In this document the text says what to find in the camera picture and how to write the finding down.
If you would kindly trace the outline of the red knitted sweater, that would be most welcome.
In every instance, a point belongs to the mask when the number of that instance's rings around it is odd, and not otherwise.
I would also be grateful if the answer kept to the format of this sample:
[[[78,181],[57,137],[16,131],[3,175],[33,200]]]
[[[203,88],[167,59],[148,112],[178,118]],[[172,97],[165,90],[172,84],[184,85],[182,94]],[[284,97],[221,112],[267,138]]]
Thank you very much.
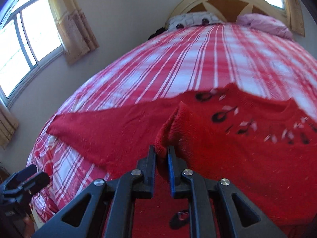
[[[151,200],[138,201],[134,237],[188,237],[169,220],[186,203],[169,195],[167,147],[205,178],[228,178],[288,237],[316,215],[316,118],[293,99],[274,101],[229,84],[206,92],[92,112],[57,115],[47,133],[116,179],[157,155]]]

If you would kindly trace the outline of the lower beige curtain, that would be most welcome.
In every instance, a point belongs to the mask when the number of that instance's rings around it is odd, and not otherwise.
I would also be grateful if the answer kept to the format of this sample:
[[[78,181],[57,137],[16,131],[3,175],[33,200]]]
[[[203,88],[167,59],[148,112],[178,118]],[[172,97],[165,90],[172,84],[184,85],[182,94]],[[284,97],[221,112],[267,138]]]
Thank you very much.
[[[1,103],[0,107],[0,140],[5,149],[19,126],[17,118]]]

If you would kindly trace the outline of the left side window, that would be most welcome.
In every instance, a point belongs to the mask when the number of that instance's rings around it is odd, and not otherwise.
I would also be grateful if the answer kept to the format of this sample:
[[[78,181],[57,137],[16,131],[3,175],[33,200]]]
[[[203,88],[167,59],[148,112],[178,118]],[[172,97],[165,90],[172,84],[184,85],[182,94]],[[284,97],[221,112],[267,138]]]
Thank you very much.
[[[10,106],[62,54],[48,0],[23,0],[1,28],[1,100]]]

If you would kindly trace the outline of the red white plaid bedspread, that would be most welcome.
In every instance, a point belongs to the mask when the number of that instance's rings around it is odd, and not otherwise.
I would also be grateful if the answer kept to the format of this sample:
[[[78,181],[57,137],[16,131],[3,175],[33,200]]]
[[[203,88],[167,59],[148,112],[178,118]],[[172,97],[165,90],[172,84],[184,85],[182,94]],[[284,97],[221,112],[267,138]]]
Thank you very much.
[[[235,24],[163,33],[92,76],[57,113],[105,110],[229,83],[268,99],[293,98],[316,117],[316,59],[294,41]]]

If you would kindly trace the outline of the beige curtain beside window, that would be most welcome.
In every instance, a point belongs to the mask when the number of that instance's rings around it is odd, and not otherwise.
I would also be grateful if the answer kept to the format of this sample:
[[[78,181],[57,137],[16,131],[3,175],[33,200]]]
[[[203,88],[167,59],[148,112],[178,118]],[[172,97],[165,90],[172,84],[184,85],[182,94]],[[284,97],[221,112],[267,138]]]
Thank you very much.
[[[48,0],[68,64],[98,49],[98,41],[77,0]]]

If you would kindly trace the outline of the pink pillow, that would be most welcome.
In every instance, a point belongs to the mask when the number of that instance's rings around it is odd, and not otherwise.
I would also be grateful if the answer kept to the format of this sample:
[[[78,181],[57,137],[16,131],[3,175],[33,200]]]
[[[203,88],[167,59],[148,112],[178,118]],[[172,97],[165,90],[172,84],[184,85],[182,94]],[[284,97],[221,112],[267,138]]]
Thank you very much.
[[[293,40],[293,34],[280,20],[258,13],[238,15],[236,23],[271,35]]]

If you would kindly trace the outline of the white patterned pillow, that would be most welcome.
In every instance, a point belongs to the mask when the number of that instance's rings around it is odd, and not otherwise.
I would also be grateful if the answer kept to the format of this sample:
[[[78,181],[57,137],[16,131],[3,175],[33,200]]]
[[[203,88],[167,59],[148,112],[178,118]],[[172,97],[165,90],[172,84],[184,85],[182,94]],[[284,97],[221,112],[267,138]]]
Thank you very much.
[[[166,22],[165,28],[167,31],[174,31],[186,29],[188,27],[207,26],[222,23],[223,21],[221,21],[215,14],[211,12],[190,12],[171,17]]]

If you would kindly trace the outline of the cream wooden headboard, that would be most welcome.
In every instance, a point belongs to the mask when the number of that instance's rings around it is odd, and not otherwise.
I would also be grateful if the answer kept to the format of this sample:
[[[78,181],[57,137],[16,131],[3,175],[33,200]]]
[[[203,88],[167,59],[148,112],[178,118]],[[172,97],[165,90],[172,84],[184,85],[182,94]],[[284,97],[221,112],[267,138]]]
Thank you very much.
[[[169,18],[190,12],[208,11],[221,21],[234,23],[238,16],[250,13],[264,14],[290,27],[290,21],[282,10],[265,0],[182,0]]]

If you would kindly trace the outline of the beige curtain behind headboard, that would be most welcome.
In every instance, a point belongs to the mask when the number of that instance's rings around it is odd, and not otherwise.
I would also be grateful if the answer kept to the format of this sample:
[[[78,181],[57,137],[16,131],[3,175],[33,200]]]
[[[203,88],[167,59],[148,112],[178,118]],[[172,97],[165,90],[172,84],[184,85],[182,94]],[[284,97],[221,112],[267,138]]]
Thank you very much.
[[[288,28],[305,37],[305,25],[300,0],[284,0]]]

